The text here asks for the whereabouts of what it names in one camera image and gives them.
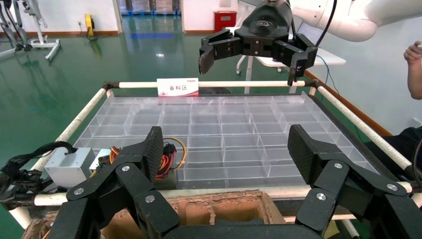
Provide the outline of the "person's bare hand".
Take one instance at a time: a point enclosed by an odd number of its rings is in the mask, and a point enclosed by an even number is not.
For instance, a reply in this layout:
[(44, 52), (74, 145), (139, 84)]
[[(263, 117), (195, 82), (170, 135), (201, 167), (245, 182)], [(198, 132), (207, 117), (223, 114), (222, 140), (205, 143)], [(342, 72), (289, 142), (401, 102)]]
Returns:
[(410, 45), (404, 52), (404, 59), (408, 65), (420, 64), (422, 58), (422, 42), (416, 41)]

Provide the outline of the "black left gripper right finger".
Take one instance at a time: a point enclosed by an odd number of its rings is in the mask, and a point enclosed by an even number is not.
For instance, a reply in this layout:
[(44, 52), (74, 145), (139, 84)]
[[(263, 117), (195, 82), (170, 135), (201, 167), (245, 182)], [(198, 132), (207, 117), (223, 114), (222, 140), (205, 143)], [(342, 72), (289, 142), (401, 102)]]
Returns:
[(295, 224), (324, 235), (337, 206), (368, 222), (375, 239), (419, 239), (422, 213), (404, 186), (353, 163), (335, 144), (311, 138), (299, 124), (288, 134), (289, 154), (311, 187)]

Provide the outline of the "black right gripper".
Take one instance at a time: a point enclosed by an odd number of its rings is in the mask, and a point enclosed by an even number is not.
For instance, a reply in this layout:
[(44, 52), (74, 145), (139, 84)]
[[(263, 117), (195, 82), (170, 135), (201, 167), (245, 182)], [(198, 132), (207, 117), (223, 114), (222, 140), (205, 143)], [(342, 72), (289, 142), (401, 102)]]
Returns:
[(292, 86), (315, 63), (317, 47), (303, 34), (289, 40), (293, 21), (286, 0), (264, 0), (231, 33), (221, 30), (201, 40), (199, 73), (206, 74), (214, 62), (236, 55), (271, 57), (275, 41), (275, 59), (289, 67), (288, 86)]

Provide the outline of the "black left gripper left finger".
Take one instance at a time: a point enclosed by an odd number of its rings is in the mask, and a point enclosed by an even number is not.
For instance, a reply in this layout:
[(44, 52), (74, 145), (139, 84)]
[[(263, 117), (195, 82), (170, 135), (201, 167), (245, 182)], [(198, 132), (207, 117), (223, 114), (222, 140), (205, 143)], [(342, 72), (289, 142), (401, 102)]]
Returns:
[(123, 209), (149, 239), (179, 227), (179, 215), (153, 184), (163, 147), (162, 129), (153, 126), (143, 142), (124, 147), (114, 163), (71, 188), (48, 238), (99, 239)]

